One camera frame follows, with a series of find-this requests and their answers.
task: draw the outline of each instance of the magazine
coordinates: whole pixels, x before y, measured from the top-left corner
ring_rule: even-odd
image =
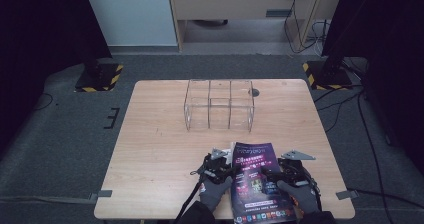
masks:
[[[234,223],[279,223],[296,220],[290,196],[277,184],[267,181],[263,168],[279,172],[280,167],[271,143],[236,142],[232,165],[238,166],[231,186]]]

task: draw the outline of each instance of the yellow and black striped tape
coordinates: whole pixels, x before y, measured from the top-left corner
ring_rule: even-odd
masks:
[[[311,86],[312,90],[348,90],[348,88],[342,85],[318,85],[315,82],[315,78],[311,72],[311,69],[309,68],[308,63],[303,63],[303,70],[306,73],[306,77],[308,77],[309,85]]]
[[[122,68],[124,67],[124,65],[118,65],[116,67],[116,71],[115,74],[113,76],[113,78],[110,80],[110,84],[108,86],[103,86],[103,87],[81,87],[81,88],[76,88],[75,91],[76,92],[96,92],[96,91],[111,91],[115,85],[116,82],[119,79],[119,75],[121,75],[122,72]]]

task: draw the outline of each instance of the wall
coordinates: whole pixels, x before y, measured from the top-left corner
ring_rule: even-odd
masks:
[[[90,0],[109,46],[177,46],[169,0]]]

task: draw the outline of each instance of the dark curtain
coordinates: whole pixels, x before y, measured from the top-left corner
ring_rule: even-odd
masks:
[[[340,0],[324,55],[365,57],[363,79],[391,145],[424,174],[424,0]]]
[[[0,0],[0,154],[57,71],[111,57],[89,0]]]

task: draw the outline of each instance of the hand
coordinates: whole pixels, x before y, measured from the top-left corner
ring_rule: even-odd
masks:
[[[221,201],[222,195],[231,187],[232,182],[233,178],[230,176],[222,184],[215,184],[209,178],[206,178],[199,189],[200,202],[205,204],[211,212],[214,212]]]
[[[305,214],[319,212],[315,191],[309,186],[292,187],[284,181],[277,182],[278,188],[288,192],[299,203],[299,208]]]

